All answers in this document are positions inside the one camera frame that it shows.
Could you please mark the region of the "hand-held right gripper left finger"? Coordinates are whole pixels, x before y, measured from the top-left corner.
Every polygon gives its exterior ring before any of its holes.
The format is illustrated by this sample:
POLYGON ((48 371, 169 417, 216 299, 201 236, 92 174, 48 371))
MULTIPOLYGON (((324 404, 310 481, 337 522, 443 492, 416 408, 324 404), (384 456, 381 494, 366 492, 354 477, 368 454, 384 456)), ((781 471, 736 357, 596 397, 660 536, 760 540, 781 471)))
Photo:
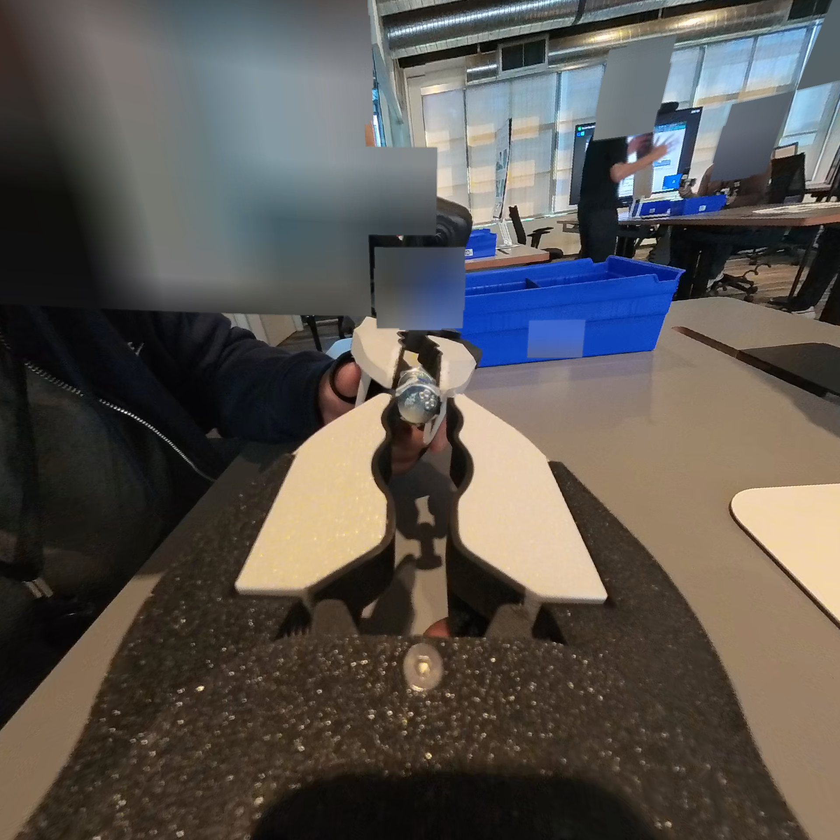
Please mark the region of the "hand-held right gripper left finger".
POLYGON ((295 452, 235 582, 241 595, 377 597, 394 570, 392 397, 379 394, 295 452))

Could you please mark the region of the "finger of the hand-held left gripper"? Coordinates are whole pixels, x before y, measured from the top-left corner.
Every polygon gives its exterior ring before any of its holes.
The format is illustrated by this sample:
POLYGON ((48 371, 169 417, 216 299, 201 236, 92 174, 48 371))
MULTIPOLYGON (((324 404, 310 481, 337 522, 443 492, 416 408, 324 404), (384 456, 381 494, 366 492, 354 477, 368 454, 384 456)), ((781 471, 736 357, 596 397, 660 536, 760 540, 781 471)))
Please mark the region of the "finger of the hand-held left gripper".
POLYGON ((396 329, 380 328, 374 317, 366 317, 355 326, 351 341, 353 362, 360 368, 360 385, 355 405, 369 399, 371 385, 393 393, 397 370, 403 356, 400 333, 396 329))
POLYGON ((420 349, 420 365, 440 392, 440 407, 434 419, 423 427, 423 443, 433 443, 445 422, 448 401, 463 393, 478 364, 478 349, 463 341, 456 332, 427 332, 420 349))

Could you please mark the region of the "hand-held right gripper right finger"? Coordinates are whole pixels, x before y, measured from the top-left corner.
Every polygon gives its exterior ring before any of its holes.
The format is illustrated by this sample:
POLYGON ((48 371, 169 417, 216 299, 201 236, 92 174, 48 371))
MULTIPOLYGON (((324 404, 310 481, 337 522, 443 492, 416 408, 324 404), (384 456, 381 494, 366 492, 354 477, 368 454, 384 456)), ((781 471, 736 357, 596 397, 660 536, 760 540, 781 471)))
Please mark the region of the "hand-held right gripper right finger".
POLYGON ((452 401, 450 591, 470 604, 604 604, 606 588, 543 452, 466 395, 452 401))

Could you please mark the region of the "steel hex bolt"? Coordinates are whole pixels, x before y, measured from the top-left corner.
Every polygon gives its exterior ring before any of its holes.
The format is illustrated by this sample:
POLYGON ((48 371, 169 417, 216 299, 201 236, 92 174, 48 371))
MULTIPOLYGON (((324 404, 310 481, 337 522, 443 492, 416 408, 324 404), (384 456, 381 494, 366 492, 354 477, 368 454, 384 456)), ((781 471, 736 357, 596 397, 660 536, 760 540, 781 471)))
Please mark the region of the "steel hex bolt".
POLYGON ((397 410, 401 419, 413 426, 424 426, 439 414, 442 405, 440 391, 434 383, 407 381, 395 390, 397 410))

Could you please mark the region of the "large blue plastic bin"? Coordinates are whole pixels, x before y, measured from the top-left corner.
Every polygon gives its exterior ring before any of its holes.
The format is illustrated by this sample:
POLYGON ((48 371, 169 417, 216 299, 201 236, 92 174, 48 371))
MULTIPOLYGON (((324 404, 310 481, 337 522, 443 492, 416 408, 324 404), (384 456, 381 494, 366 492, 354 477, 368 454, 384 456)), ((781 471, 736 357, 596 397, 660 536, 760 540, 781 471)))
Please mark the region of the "large blue plastic bin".
POLYGON ((651 351, 683 272, 619 256, 475 272, 460 332, 484 367, 651 351))

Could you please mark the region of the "person's left forearm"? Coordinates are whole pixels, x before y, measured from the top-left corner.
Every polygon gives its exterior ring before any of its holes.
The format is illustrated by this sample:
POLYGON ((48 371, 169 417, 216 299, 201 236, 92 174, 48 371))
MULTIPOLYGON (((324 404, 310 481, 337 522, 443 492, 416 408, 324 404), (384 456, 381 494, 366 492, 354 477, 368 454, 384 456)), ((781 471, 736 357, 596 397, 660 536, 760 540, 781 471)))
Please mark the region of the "person's left forearm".
POLYGON ((325 424, 325 353, 290 353, 235 327, 225 315, 105 310, 126 350, 113 395, 197 455, 206 435, 258 444, 298 443, 325 424))

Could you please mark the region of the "person's left hand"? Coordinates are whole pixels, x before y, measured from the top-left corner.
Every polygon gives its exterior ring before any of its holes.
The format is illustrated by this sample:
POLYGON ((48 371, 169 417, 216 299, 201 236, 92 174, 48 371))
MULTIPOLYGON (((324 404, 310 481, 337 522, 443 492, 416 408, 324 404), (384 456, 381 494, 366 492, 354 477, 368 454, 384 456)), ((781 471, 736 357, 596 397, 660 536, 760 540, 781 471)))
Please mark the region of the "person's left hand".
MULTIPOLYGON (((318 389, 318 409, 324 424, 346 414, 355 406, 361 384, 361 368, 353 360, 335 362, 322 377, 318 389)), ((447 422, 439 426, 434 438, 424 442, 424 431, 402 419, 392 421, 392 474, 404 475, 424 456, 442 452, 448 446, 447 422)))

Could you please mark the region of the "black office chair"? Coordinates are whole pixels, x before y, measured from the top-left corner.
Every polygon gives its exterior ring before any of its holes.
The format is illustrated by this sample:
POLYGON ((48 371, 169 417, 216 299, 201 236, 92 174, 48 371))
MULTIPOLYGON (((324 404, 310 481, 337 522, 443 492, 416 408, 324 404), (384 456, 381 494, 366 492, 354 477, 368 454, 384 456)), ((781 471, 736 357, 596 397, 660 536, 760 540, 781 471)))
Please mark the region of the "black office chair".
POLYGON ((522 222, 522 218, 520 216, 518 207, 515 205, 510 205, 508 207, 508 215, 512 225, 513 234, 514 234, 514 244, 518 247, 529 247, 532 250, 539 251, 547 255, 549 261, 561 259, 564 257, 564 252, 561 248, 556 247, 542 247, 543 240, 556 232, 556 224, 551 224, 549 226, 542 226, 542 227, 535 227, 534 229, 527 231, 524 223, 522 222))

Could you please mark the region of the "roll-up banner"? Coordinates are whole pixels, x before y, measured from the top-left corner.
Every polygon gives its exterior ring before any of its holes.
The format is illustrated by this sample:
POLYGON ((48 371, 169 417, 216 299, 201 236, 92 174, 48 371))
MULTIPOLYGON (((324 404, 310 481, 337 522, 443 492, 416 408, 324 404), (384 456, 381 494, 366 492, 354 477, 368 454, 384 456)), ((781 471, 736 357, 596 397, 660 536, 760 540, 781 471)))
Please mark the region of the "roll-up banner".
POLYGON ((495 134, 495 192, 491 221, 503 220, 508 189, 509 161, 511 153, 512 119, 508 118, 495 134))

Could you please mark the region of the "black vent grille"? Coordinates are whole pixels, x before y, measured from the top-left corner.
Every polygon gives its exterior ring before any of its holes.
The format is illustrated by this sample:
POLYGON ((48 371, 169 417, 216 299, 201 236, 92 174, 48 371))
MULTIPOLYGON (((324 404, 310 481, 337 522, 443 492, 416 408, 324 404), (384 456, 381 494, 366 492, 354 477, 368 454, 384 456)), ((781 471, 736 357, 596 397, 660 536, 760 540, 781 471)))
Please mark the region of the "black vent grille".
POLYGON ((530 70, 547 65, 548 38, 530 38, 499 46, 499 69, 501 72, 530 70))

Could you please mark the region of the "large display monitor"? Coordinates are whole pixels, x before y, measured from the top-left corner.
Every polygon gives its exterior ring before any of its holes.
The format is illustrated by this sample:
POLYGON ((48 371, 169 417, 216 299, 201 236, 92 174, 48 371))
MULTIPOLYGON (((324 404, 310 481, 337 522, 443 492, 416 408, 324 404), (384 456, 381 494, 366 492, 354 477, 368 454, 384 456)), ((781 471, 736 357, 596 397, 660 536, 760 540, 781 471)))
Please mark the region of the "large display monitor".
MULTIPOLYGON (((625 179, 618 187, 618 206, 630 207, 636 198, 648 198, 660 193, 676 193, 684 176, 690 172, 697 141, 702 108, 683 108, 659 114, 654 127, 654 145, 666 144, 670 152, 653 164, 650 186, 636 174, 625 179)), ((581 178, 585 153, 595 130, 595 122, 579 122, 574 126, 574 145, 570 175, 569 204, 580 200, 581 178)))

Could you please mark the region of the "long wooden desk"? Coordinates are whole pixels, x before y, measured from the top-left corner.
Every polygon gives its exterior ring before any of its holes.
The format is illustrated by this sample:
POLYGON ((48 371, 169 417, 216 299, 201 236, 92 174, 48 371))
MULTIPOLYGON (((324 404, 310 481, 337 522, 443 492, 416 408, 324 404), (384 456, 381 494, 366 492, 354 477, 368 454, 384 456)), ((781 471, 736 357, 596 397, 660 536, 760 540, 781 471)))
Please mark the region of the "long wooden desk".
POLYGON ((738 230, 737 239, 744 237, 744 230, 752 229, 779 228, 787 230, 805 228, 817 232, 827 225, 838 224, 838 208, 839 204, 837 202, 776 204, 726 207, 718 212, 702 215, 647 218, 632 218, 628 212, 622 211, 618 214, 618 224, 622 231, 642 227, 663 228, 666 226, 699 228, 701 230, 701 234, 699 234, 700 243, 693 246, 689 258, 689 267, 679 279, 674 295, 675 301, 684 301, 700 298, 705 294, 704 291, 700 291, 695 276, 698 265, 709 261, 709 257, 704 256, 704 252, 707 251, 705 243, 709 238, 709 234, 706 233, 707 229, 736 228, 738 230))

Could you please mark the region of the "black desk mat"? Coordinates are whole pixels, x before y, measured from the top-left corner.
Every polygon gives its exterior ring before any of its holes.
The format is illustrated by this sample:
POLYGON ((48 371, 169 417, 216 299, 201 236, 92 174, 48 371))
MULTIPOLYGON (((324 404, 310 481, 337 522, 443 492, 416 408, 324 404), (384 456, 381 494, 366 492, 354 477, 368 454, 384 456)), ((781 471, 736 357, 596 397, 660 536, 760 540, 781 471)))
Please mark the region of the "black desk mat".
POLYGON ((737 358, 816 396, 839 397, 839 348, 793 343, 740 350, 737 358))

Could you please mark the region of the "black computer monitor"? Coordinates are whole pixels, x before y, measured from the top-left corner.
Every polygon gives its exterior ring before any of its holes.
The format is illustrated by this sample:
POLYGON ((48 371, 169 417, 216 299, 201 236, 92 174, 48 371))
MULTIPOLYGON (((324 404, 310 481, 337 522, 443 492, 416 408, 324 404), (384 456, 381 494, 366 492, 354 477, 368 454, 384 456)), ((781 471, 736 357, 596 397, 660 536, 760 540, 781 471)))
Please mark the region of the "black computer monitor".
POLYGON ((802 203, 805 195, 805 154, 775 157, 771 162, 767 203, 802 203))

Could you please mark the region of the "silver ventilation duct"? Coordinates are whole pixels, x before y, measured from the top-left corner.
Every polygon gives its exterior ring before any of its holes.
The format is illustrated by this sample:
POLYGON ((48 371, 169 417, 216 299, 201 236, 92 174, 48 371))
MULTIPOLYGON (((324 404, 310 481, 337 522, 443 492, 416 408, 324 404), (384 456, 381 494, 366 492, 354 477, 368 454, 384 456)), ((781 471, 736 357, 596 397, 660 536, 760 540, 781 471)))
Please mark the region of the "silver ventilation duct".
POLYGON ((549 34, 573 38, 610 27, 677 23, 680 33, 723 34, 822 16, 829 2, 492 1, 375 2, 397 59, 549 34))

